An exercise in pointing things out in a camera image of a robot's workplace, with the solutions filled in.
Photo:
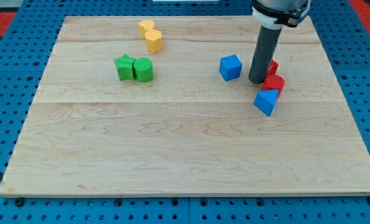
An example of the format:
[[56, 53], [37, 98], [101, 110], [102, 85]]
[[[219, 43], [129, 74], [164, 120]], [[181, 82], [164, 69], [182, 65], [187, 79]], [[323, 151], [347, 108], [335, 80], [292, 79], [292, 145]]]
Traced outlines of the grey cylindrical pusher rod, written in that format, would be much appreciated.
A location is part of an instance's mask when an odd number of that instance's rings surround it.
[[252, 83], [261, 84], [267, 77], [281, 31], [281, 29], [273, 30], [264, 26], [260, 27], [249, 72], [249, 80]]

